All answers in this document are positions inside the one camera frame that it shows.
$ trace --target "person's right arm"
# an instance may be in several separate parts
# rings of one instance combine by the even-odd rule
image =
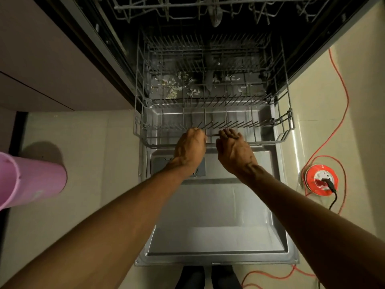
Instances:
[[[219,161],[276,215],[325,288],[385,287],[384,242],[275,179],[240,133],[219,135]]]

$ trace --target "black power cord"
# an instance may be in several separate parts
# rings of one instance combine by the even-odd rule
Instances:
[[[333,182],[329,178],[323,178],[323,179],[321,179],[321,181],[325,182],[328,185],[329,189],[331,190],[331,192],[335,196],[334,201],[332,202],[332,204],[329,207],[329,210],[331,210],[331,208],[333,207],[335,202],[337,202],[337,198],[338,198],[337,197],[337,190],[336,190]],[[321,282],[320,282],[320,280],[318,280],[318,289],[321,289]]]

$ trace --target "forearm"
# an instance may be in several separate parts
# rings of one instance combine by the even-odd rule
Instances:
[[[385,244],[282,184],[262,167],[240,175],[276,215],[326,288],[385,284]]]
[[[95,212],[30,262],[3,288],[115,288],[185,178],[163,170]]]

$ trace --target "dishwasher rack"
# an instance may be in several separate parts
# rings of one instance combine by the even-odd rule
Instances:
[[[167,21],[198,19],[204,15],[219,21],[222,15],[239,15],[244,7],[258,24],[264,16],[267,24],[278,15],[284,3],[296,4],[298,14],[313,22],[330,0],[107,0],[115,18],[131,22],[133,18],[155,11]]]
[[[277,144],[294,129],[281,39],[237,33],[152,36],[139,32],[134,134],[151,147],[173,146],[190,127],[214,143],[222,128],[252,145]],[[285,78],[279,89],[277,77]]]

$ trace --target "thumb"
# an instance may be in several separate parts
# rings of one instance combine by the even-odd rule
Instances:
[[[223,154],[222,140],[221,139],[217,139],[215,141],[215,143],[216,143],[216,147],[217,147],[218,153],[222,155]]]

